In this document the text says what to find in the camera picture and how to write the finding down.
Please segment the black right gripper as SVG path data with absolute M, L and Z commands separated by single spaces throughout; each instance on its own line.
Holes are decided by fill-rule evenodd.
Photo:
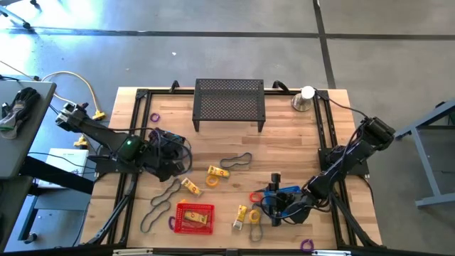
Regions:
M 255 193 L 270 193 L 272 189 L 266 187 L 254 191 Z M 270 193 L 262 199 L 262 210 L 271 220 L 272 227 L 278 227 L 282 221 L 302 224 L 309 216 L 314 206 L 314 200 L 304 193 Z

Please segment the black chair base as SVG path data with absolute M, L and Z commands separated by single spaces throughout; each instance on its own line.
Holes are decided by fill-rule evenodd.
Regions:
M 30 4 L 32 4 L 35 8 L 39 9 L 39 4 L 37 2 L 37 0 L 28 0 L 30 2 Z M 21 21 L 22 22 L 22 26 L 26 29 L 26 30 L 30 30 L 31 29 L 31 24 L 29 22 L 27 22 L 25 19 L 21 18 L 20 16 L 18 16 L 17 14 L 13 13 L 12 11 L 9 11 L 7 8 L 6 8 L 6 4 L 3 2 L 3 0 L 0 0 L 0 16 L 4 16 L 4 17 L 7 17 L 7 18 L 13 18 L 17 21 Z

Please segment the black mesh shelf riser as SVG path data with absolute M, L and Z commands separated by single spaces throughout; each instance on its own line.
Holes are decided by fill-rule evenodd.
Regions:
M 264 81 L 256 79 L 196 79 L 193 126 L 201 121 L 256 122 L 261 132 L 266 122 Z

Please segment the red plastic basket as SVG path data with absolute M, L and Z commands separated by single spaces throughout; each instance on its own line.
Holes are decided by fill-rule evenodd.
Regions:
M 183 214 L 187 210 L 196 211 L 208 215 L 208 222 L 206 225 L 185 220 Z M 175 214 L 175 233 L 182 234 L 195 234 L 195 235 L 212 235 L 215 220 L 215 206 L 211 204 L 201 203 L 178 203 L 176 205 Z

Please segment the grey side table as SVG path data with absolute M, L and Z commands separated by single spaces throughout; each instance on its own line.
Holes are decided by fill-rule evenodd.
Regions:
M 0 81 L 0 119 L 1 105 L 5 102 L 11 104 L 17 92 L 26 87 L 35 89 L 40 98 L 31 110 L 25 124 L 19 129 L 15 139 L 5 139 L 0 135 L 0 179 L 10 179 L 18 176 L 41 122 L 46 115 L 57 85 L 54 82 L 26 80 Z

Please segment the black grey work glove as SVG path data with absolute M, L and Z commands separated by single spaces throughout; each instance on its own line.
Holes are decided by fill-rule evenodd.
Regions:
M 1 106 L 0 136 L 15 139 L 40 98 L 35 89 L 26 87 L 17 92 L 10 105 L 4 102 Z

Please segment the black side desk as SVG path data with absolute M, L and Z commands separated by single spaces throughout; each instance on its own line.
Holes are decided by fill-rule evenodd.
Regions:
M 34 178 L 91 194 L 94 182 L 27 156 L 7 178 L 0 177 L 0 252 L 3 252 Z

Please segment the yellow crayon pack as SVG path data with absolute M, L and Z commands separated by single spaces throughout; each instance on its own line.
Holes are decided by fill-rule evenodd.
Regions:
M 199 187 L 197 187 L 197 185 L 195 185 L 189 178 L 184 178 L 181 185 L 186 187 L 194 196 L 199 197 L 203 194 Z
M 229 178 L 230 172 L 228 170 L 216 167 L 216 166 L 209 166 L 208 167 L 208 174 L 211 176 Z
M 236 230 L 241 230 L 243 223 L 245 221 L 245 216 L 247 212 L 247 206 L 239 205 L 238 211 L 237 211 L 237 216 L 235 218 L 234 223 L 232 224 L 232 227 Z
M 187 210 L 183 214 L 183 217 L 184 217 L 185 220 L 189 220 L 189 221 L 192 221 L 192 222 L 200 223 L 200 224 L 203 224 L 203 225 L 206 225 L 207 222 L 208 222 L 208 215 L 206 215 L 204 213 L 199 213 L 199 212 L 196 212 L 196 211 L 192 211 L 192 210 Z

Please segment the grey metal table frame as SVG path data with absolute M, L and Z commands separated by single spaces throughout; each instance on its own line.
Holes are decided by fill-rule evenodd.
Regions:
M 431 112 L 395 132 L 396 140 L 408 135 L 413 138 L 432 190 L 430 197 L 415 201 L 418 208 L 455 203 L 455 191 L 441 192 L 435 176 L 438 172 L 455 174 L 455 122 L 452 125 L 436 124 L 452 114 L 455 114 L 455 99 L 439 103 Z

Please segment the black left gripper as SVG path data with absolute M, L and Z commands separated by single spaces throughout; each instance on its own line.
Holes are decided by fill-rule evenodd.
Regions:
M 146 163 L 146 170 L 159 179 L 167 181 L 192 170 L 191 143 L 187 140 L 182 143 L 172 142 L 166 138 L 150 142 L 153 151 L 152 163 Z

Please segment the white box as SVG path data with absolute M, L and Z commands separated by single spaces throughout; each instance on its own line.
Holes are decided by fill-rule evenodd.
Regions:
M 87 149 L 51 148 L 45 162 L 51 166 L 82 176 L 87 163 Z

